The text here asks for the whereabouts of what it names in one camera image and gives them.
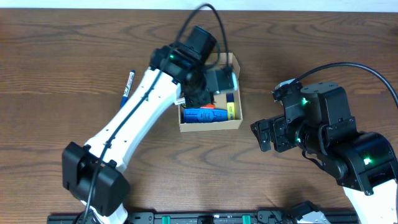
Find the yellow highlighter pen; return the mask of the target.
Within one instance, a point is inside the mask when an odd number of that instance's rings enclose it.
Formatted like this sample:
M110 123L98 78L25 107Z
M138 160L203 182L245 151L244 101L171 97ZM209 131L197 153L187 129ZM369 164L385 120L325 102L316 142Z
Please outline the yellow highlighter pen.
M235 120L235 106L234 106L234 95L232 93L228 93L226 95L226 106L228 112L228 120Z

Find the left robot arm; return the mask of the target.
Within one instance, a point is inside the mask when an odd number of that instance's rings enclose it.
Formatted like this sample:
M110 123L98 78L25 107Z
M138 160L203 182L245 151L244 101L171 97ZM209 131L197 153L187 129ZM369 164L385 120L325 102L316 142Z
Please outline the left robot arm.
M177 43L155 49L136 91L115 117L83 146L71 142L62 153L62 184L85 209L74 223L93 214L98 223L125 223L130 185L123 173L134 151L161 114L183 95L188 105L208 104L213 94L207 60L215 44Z

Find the red marker pen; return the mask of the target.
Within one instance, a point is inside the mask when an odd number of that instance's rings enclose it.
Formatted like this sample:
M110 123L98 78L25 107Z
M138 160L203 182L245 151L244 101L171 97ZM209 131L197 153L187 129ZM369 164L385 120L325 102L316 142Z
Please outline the red marker pen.
M213 109L215 109L215 105L214 104L207 104L207 105L201 106L200 108L201 109L211 109L211 110L213 110Z

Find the cardboard box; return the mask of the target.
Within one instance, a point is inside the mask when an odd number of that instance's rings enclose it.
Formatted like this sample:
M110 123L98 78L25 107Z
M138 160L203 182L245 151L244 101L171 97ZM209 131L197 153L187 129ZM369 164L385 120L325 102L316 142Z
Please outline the cardboard box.
M236 74L236 78L238 79L239 86L239 74L240 74L240 65L233 53L228 54L229 60L228 64L233 66L233 72ZM216 62L217 53L210 54L208 60L206 61L206 65ZM220 61L216 68L221 68L227 63L226 53L220 54ZM226 95L220 94L214 96L214 105L215 109L226 110ZM233 93L234 95L234 106L235 106L235 120L227 120L223 122L214 122L214 123L184 123L183 122L183 112L184 108L180 105L178 106L178 118L179 118L179 128L180 132L193 132L193 131L216 131L216 130L225 130L225 129L238 129L243 121L242 107L241 107L241 96L240 89Z

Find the blue whiteboard marker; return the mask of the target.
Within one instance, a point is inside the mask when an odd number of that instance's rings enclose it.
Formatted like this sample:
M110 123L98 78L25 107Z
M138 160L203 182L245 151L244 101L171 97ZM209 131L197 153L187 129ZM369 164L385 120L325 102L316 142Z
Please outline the blue whiteboard marker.
M127 79L127 83L126 83L126 86L125 86L125 89L124 89L124 93L123 93L123 96L122 96L120 108L122 108L126 104L127 100L129 99L129 94L130 94L130 91L131 91L132 83L134 81L135 73L136 72L134 70L131 70L129 72L129 77Z

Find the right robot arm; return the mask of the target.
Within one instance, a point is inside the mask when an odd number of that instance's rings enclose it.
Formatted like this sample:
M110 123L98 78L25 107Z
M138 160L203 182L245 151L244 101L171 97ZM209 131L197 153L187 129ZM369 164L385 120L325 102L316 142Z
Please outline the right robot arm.
M361 223L397 223L397 158L381 134L358 131L343 87L334 82L282 85L284 112L252 123L261 151L302 155L343 188Z

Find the black whiteboard marker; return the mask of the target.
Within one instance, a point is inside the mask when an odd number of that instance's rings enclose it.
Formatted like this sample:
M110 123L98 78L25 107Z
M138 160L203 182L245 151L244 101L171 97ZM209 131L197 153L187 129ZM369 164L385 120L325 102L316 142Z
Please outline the black whiteboard marker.
M185 98L178 98L174 101L175 105L182 105L185 104Z

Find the blue utility knife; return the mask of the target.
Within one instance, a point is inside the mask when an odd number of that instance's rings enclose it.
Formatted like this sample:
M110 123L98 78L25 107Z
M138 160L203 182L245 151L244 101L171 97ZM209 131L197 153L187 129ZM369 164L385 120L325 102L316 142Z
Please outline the blue utility knife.
M214 123L228 120L226 110L191 108L183 112L184 123Z

